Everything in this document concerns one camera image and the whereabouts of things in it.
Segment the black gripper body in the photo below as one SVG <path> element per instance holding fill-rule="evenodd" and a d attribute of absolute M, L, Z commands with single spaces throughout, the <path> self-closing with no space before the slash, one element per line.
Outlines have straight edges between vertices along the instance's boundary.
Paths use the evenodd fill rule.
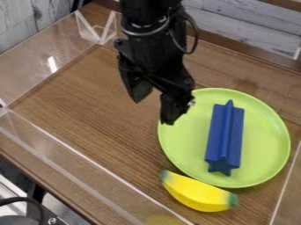
<path fill-rule="evenodd" d="M 138 33 L 122 30 L 126 39 L 116 39 L 119 62 L 129 62 L 146 70 L 145 76 L 161 92 L 194 89 L 194 80 L 183 64 L 187 52 L 187 30 L 163 29 Z"/>

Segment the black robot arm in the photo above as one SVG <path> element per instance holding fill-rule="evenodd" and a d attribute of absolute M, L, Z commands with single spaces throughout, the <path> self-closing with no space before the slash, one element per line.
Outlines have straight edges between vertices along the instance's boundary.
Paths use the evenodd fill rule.
<path fill-rule="evenodd" d="M 187 27 L 197 24 L 182 0 L 121 0 L 121 4 L 127 38 L 114 41 L 114 47 L 122 81 L 134 102 L 161 91 L 161 122 L 171 125 L 194 103 L 195 82 L 183 56 L 195 51 L 187 46 Z"/>

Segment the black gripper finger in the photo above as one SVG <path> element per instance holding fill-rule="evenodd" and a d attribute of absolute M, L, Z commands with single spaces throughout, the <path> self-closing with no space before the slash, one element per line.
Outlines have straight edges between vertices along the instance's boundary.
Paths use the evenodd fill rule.
<path fill-rule="evenodd" d="M 122 81 L 135 103 L 139 103 L 153 92 L 153 84 L 145 77 L 146 70 L 129 62 L 119 62 Z"/>
<path fill-rule="evenodd" d="M 173 125 L 195 104 L 191 90 L 165 91 L 161 94 L 161 123 Z"/>

